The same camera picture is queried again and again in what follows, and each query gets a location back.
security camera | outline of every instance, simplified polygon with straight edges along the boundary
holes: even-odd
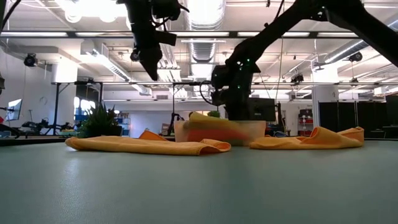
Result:
[[[350,62],[359,62],[359,61],[362,60],[362,58],[363,58],[363,56],[362,56],[361,52],[357,52],[357,53],[355,53],[355,54],[349,56],[349,57],[348,57],[348,60],[349,60]]]
[[[30,53],[27,54],[25,60],[24,60],[24,65],[30,68],[34,68],[37,66],[37,58],[36,54]]]
[[[292,76],[292,80],[290,82],[298,83],[298,82],[302,82],[302,81],[304,81],[304,77],[302,74],[299,73],[299,74]]]

gray table surface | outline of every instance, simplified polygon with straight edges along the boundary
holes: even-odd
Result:
[[[0,223],[398,223],[398,142],[210,156],[0,147]]]

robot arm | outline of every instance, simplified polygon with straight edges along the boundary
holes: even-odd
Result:
[[[177,20],[183,7],[178,0],[117,0],[116,4],[124,4],[127,9],[131,32],[134,36],[135,49],[130,59],[139,60],[153,81],[157,81],[157,64],[162,58],[160,43],[175,45],[177,36],[169,32],[156,30],[166,21]]]
[[[227,113],[243,114],[237,119],[244,119],[252,75],[259,72],[255,62],[270,44],[303,19],[329,21],[352,30],[398,67],[398,45],[391,44],[398,41],[398,34],[370,15],[360,0],[296,0],[258,35],[238,44],[226,65],[215,67],[211,76],[211,85],[216,89],[211,94],[213,104],[225,104]]]

laboratory room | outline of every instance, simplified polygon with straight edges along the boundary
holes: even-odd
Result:
[[[398,1],[2,0],[0,223],[398,223]]]

orange cloth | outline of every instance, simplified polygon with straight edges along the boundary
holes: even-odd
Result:
[[[95,138],[70,138],[65,143],[78,151],[136,152],[147,154],[168,154],[197,156],[227,152],[231,145],[211,139],[201,142],[170,142],[150,131],[144,131],[139,139],[119,136]]]
[[[351,128],[335,133],[326,128],[315,128],[310,137],[258,138],[250,143],[252,149],[344,149],[361,147],[364,129]]]

